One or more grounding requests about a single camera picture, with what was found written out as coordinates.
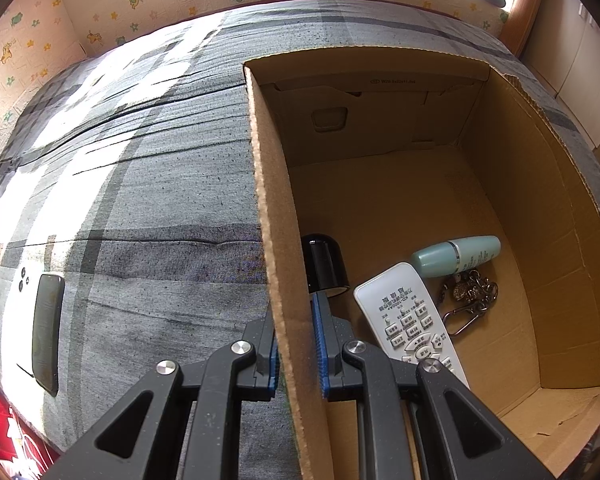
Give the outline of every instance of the bed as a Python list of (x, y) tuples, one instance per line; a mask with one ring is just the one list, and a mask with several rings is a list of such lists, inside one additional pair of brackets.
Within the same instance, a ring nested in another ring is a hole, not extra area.
[[(243, 62), (375, 44), (483, 59), (517, 77), (600, 208), (600, 167), (540, 83), (483, 30), (425, 10), (243, 7), (74, 64), (32, 99), (0, 158), (0, 384), (55, 446), (71, 446), (161, 359), (205, 359), (264, 316)], [(18, 285), (42, 271), (66, 279), (55, 397), (18, 366), (30, 352), (18, 344)], [(283, 386), (273, 405), (246, 403), (242, 420), (241, 478), (299, 478)]]

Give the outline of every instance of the silver rivet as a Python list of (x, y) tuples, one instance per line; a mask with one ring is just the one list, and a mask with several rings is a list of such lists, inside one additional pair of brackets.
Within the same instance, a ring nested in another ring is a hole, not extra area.
[(424, 371), (429, 372), (430, 374), (437, 374), (442, 370), (442, 363), (433, 357), (427, 357), (426, 359), (423, 359), (421, 363)]
[(231, 352), (234, 354), (246, 354), (249, 350), (251, 350), (251, 343), (248, 341), (236, 341), (231, 345)]
[(362, 354), (366, 350), (366, 344), (364, 341), (349, 341), (346, 348), (352, 354)]
[(172, 374), (176, 369), (176, 363), (173, 361), (160, 361), (157, 365), (155, 365), (155, 371), (160, 375), (169, 375)]

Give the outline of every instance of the blue gripper pad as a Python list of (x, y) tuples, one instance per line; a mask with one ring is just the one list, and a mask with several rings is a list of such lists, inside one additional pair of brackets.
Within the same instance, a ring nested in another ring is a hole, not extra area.
[(314, 320), (315, 352), (318, 358), (318, 374), (320, 375), (320, 389), (322, 396), (329, 395), (329, 365), (327, 358), (327, 344), (322, 330), (322, 317), (320, 316), (320, 303), (318, 294), (311, 295), (311, 311)]
[(269, 356), (269, 392), (275, 394), (278, 388), (278, 377), (280, 376), (280, 356), (278, 355), (278, 339), (273, 339), (271, 355)]

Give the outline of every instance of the keychain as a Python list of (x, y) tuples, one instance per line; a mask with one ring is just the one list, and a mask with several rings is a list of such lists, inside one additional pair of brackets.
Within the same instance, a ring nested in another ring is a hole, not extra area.
[(447, 330), (449, 336), (455, 337), (460, 335), (460, 333), (475, 320), (484, 316), (493, 306), (493, 303), (498, 297), (498, 284), (496, 282), (490, 282), (486, 277), (482, 277), (477, 269), (458, 272), (457, 274), (453, 274), (445, 283), (443, 283), (438, 298), (438, 306), (445, 300), (446, 292), (450, 288), (452, 289), (451, 295), (454, 300), (464, 301), (465, 303), (463, 306), (459, 306), (458, 308), (447, 312), (442, 317), (442, 323), (445, 324), (445, 327), (446, 320), (451, 316), (462, 314), (464, 312), (472, 316), (471, 319), (456, 332)]

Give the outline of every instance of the black cylindrical object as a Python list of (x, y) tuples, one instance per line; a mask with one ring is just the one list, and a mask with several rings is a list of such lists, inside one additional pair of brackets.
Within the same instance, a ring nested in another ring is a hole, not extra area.
[(337, 241), (327, 235), (312, 234), (303, 236), (301, 242), (309, 292), (324, 290), (331, 297), (349, 290)]

